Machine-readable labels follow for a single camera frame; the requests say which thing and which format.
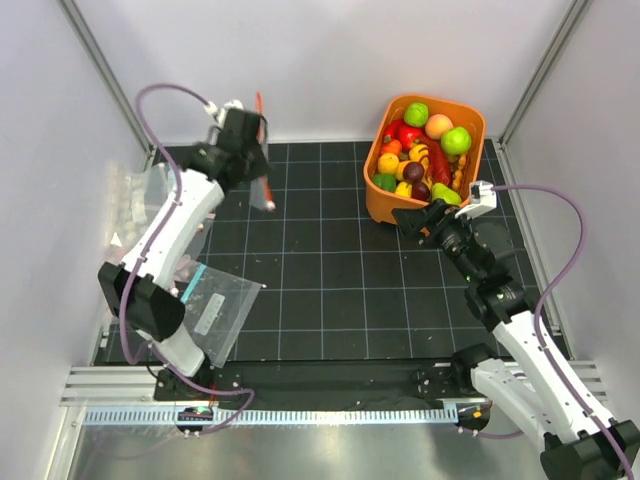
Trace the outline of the orange zipper clear bag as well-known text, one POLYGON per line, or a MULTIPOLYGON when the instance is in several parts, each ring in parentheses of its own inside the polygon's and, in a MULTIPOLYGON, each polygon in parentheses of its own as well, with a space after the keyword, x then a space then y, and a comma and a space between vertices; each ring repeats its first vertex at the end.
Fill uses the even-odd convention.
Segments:
POLYGON ((260 151, 258 154, 257 175, 250 184, 250 205, 258 210, 274 212, 276 204, 268 181, 270 171, 268 161, 268 122, 264 115, 264 101, 260 91, 256 92, 255 111, 261 116, 261 123, 258 130, 258 145, 260 151))

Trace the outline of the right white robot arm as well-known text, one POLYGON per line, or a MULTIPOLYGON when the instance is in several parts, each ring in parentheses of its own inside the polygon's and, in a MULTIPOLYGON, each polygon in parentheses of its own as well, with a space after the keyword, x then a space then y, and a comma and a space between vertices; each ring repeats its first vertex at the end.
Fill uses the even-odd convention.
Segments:
POLYGON ((639 429, 619 421, 591 393, 552 340, 534 303, 472 221, 493 209, 495 194, 462 208, 436 200, 392 215, 409 238, 440 249, 464 277, 469 309, 510 353, 513 372, 483 345, 452 357, 450 382, 463 396, 488 397, 539 450, 549 479, 630 479, 639 429))

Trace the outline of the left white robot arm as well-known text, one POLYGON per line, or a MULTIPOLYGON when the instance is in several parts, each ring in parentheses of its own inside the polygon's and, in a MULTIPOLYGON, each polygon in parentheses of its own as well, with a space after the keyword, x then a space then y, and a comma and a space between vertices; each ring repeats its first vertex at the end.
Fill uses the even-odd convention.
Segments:
POLYGON ((182 161, 167 158, 170 185, 159 212, 119 263, 106 262, 98 272, 112 314, 179 372, 176 386, 190 400, 208 395, 212 377, 203 369, 205 352, 184 324, 186 307, 172 291, 174 274, 200 225, 231 190, 247 184, 252 206, 275 207, 262 111, 236 101, 206 108, 215 120, 211 139, 194 144, 182 161))

